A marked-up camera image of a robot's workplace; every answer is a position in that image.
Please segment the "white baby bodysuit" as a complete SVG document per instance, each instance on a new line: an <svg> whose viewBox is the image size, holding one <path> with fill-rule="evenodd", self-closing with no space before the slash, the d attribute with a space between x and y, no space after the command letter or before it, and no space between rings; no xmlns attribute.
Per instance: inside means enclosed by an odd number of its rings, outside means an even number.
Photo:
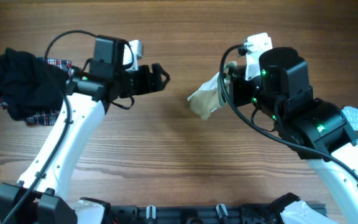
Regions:
<svg viewBox="0 0 358 224"><path fill-rule="evenodd" d="M220 90L221 84L219 72L217 72L213 78L203 83L187 98L189 109L201 119L208 119L212 112L227 104Z"/></svg>

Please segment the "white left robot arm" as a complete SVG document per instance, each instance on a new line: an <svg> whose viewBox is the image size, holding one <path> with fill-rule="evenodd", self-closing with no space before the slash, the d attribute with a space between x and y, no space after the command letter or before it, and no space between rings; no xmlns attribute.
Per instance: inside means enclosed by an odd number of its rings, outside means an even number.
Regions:
<svg viewBox="0 0 358 224"><path fill-rule="evenodd" d="M118 98L162 91L169 74L138 65L142 44L97 35L94 55L67 81L62 109L37 157L15 184L0 185L2 223L112 223L109 203L67 202L70 179L86 142Z"/></svg>

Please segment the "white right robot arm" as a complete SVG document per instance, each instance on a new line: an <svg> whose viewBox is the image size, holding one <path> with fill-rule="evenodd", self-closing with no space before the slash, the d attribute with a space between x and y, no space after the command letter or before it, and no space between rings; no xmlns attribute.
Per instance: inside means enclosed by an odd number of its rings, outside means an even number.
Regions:
<svg viewBox="0 0 358 224"><path fill-rule="evenodd" d="M358 141L344 113L313 96L305 59L291 47L277 47L259 57L257 74L245 66L220 67L223 100L234 111L252 104L273 121L271 131L244 122L263 136L288 146L305 160L328 188L347 222L358 223Z"/></svg>

